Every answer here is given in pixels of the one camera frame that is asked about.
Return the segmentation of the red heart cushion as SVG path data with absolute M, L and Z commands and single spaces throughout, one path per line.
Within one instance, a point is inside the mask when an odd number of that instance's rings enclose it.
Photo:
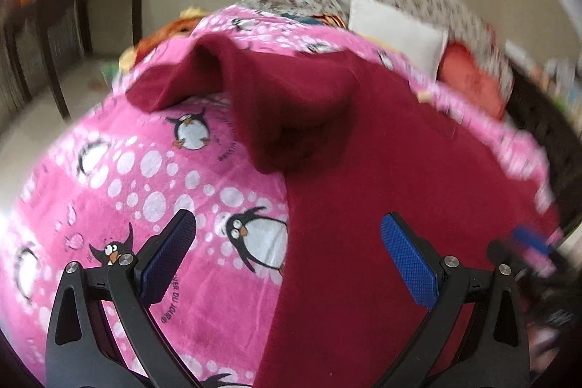
M 490 117 L 503 117 L 505 101 L 499 82 L 478 68 L 471 51 L 460 42 L 447 45 L 437 78 Z

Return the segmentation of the dark red garment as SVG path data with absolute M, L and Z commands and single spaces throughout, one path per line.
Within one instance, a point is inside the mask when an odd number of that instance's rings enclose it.
M 368 387 L 396 358 L 422 310 L 382 245 L 385 214 L 477 268 L 517 225 L 557 230 L 532 182 L 508 178 L 400 75 L 349 51 L 288 56 L 205 35 L 126 96 L 154 112 L 216 92 L 254 168 L 281 172 L 287 187 L 289 243 L 259 387 Z

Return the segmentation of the dark wooden console table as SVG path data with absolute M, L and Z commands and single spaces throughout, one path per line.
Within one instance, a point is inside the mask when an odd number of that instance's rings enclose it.
M 49 44 L 49 29 L 58 23 L 66 12 L 73 8 L 78 15 L 79 32 L 83 52 L 91 55 L 93 43 L 90 30 L 89 0 L 35 0 L 23 7 L 12 10 L 4 23 L 3 36 L 6 42 L 8 60 L 11 71 L 19 86 L 19 90 L 27 103 L 32 100 L 32 94 L 26 81 L 20 60 L 17 35 L 27 23 L 31 23 L 36 38 L 39 41 L 40 56 L 46 68 L 46 79 L 52 93 L 57 110 L 62 119 L 70 118 L 70 112 L 60 86 L 55 69 L 54 59 Z M 132 40 L 137 44 L 143 39 L 142 0 L 131 0 Z

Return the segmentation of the white pillow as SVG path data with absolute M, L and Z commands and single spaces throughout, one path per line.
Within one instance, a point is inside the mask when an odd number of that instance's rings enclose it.
M 374 0 L 350 0 L 348 28 L 402 53 L 418 71 L 436 79 L 448 44 L 446 28 Z

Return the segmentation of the dark carved headboard cabinet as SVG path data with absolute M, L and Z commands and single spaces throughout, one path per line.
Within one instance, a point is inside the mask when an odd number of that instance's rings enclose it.
M 530 132 L 546 150 L 560 225 L 570 229 L 581 218 L 581 142 L 550 99 L 519 67 L 510 67 L 513 88 L 506 111 L 518 128 Z

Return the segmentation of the pink penguin blanket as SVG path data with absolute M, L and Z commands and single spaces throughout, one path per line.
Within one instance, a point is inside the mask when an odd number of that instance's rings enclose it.
M 284 176 L 254 168 L 236 138 L 225 92 L 154 112 L 126 96 L 149 67 L 179 64 L 205 35 L 223 35 L 256 52 L 349 51 L 381 64 L 406 80 L 420 104 L 488 147 L 508 178 L 532 182 L 539 213 L 557 210 L 546 154 L 530 134 L 431 81 L 398 52 L 345 29 L 228 7 L 203 19 L 191 35 L 160 44 L 102 106 L 60 137 L 33 167 L 1 226 L 1 329 L 41 383 L 50 315 L 66 265 L 115 264 L 188 210 L 196 222 L 194 242 L 150 312 L 205 385 L 259 387 L 255 378 L 289 243 Z

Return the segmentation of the orange yellow patterned blanket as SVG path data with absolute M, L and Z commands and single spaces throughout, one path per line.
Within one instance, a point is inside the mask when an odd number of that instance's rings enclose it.
M 159 28 L 135 45 L 129 47 L 119 57 L 118 67 L 127 74 L 136 64 L 152 53 L 161 43 L 174 36 L 189 36 L 203 18 L 209 15 L 201 8 L 190 7 L 180 12 L 179 17 Z

